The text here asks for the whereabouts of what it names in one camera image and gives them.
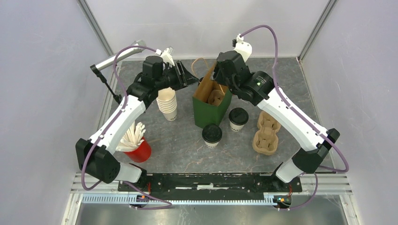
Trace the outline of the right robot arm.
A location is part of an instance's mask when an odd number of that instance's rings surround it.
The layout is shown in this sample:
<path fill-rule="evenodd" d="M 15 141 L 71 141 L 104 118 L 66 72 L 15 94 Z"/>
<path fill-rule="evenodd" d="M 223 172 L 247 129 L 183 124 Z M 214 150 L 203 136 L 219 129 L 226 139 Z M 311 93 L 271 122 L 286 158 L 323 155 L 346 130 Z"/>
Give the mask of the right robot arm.
<path fill-rule="evenodd" d="M 271 186 L 276 191 L 284 191 L 303 173 L 314 173 L 340 136 L 336 129 L 327 130 L 297 109 L 270 75 L 251 72 L 237 51 L 218 55 L 214 80 L 239 99 L 267 112 L 298 141 L 300 149 L 273 172 Z"/>

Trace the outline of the green paper bag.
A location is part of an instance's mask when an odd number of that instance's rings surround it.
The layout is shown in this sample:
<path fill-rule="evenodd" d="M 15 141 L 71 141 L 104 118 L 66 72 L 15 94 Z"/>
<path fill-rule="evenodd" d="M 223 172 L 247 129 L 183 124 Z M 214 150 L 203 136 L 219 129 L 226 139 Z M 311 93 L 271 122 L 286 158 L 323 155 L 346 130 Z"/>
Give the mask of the green paper bag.
<path fill-rule="evenodd" d="M 199 82 L 192 96 L 194 124 L 199 128 L 204 128 L 209 124 L 220 125 L 231 103 L 232 93 L 229 91 L 228 87 L 218 84 L 211 79 L 215 66 L 216 63 L 213 64 L 207 74 Z M 225 94 L 219 106 L 207 103 L 207 99 L 212 90 L 221 90 Z"/>

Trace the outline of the brown cardboard cup carrier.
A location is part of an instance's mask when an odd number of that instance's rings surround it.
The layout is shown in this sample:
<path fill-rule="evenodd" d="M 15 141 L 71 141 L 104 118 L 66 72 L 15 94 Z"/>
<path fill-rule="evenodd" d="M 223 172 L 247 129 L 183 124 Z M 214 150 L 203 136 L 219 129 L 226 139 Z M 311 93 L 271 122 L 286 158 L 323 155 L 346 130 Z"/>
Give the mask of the brown cardboard cup carrier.
<path fill-rule="evenodd" d="M 210 105 L 219 106 L 224 97 L 225 94 L 221 90 L 212 90 L 207 99 L 207 103 Z"/>

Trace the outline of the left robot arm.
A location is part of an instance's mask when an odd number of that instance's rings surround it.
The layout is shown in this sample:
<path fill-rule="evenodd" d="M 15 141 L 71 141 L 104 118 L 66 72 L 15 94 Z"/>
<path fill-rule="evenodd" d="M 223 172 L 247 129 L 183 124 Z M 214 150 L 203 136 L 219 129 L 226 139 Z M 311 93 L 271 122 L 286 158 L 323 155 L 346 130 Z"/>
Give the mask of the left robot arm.
<path fill-rule="evenodd" d="M 127 95 L 105 124 L 89 139 L 77 141 L 77 160 L 82 174 L 87 173 L 104 183 L 129 181 L 136 191 L 144 190 L 147 177 L 141 174 L 143 170 L 133 164 L 119 162 L 113 155 L 116 147 L 133 122 L 157 98 L 160 90 L 180 90 L 198 81 L 181 61 L 171 64 L 160 56 L 146 57 L 142 72 L 128 87 Z"/>

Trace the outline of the black coffee cup lid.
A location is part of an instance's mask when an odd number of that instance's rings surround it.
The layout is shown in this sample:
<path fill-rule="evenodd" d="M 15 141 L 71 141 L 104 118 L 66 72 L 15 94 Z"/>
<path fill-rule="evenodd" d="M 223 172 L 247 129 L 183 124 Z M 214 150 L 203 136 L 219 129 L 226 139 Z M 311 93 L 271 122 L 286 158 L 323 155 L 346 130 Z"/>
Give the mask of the black coffee cup lid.
<path fill-rule="evenodd" d="M 245 125 L 249 120 L 248 112 L 240 107 L 234 108 L 229 113 L 229 120 L 234 125 Z"/>

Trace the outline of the white paper coffee cup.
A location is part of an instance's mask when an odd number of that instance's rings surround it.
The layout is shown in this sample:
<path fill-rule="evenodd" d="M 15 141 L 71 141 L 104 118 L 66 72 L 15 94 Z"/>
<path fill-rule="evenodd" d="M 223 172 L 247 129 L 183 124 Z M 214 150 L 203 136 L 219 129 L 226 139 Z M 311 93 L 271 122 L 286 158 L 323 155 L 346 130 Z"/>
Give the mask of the white paper coffee cup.
<path fill-rule="evenodd" d="M 233 123 L 232 121 L 230 121 L 230 128 L 234 132 L 239 132 L 244 127 L 244 125 L 245 124 L 237 125 L 237 124 Z"/>

